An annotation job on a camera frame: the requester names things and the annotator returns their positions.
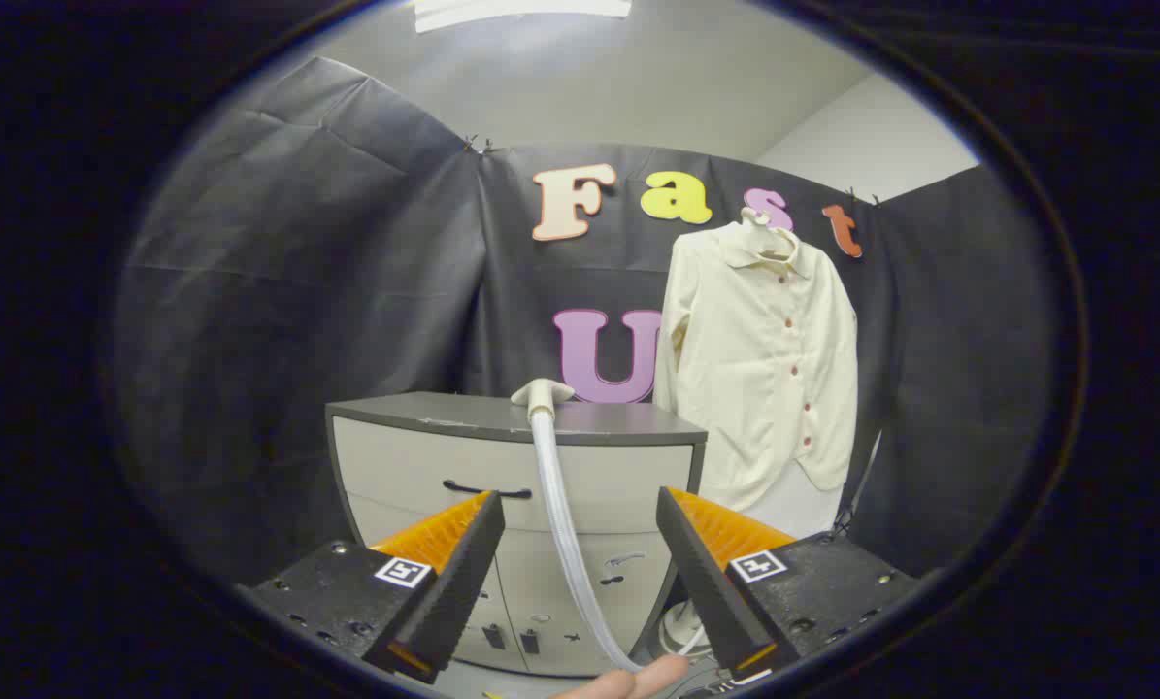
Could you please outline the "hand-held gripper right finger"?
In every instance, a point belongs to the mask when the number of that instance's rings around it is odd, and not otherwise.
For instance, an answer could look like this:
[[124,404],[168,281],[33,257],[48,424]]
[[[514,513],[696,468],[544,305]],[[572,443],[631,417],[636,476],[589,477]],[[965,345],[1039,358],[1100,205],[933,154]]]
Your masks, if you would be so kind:
[[754,680],[855,638],[918,577],[844,536],[793,539],[691,492],[661,487],[657,526],[718,667]]

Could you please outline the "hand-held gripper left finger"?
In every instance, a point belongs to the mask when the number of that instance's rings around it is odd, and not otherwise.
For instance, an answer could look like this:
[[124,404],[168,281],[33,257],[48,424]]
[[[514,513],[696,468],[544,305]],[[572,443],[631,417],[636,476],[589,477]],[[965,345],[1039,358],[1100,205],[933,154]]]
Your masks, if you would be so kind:
[[503,531],[503,498],[478,492],[371,546],[325,543],[241,594],[306,638],[432,684],[458,648]]

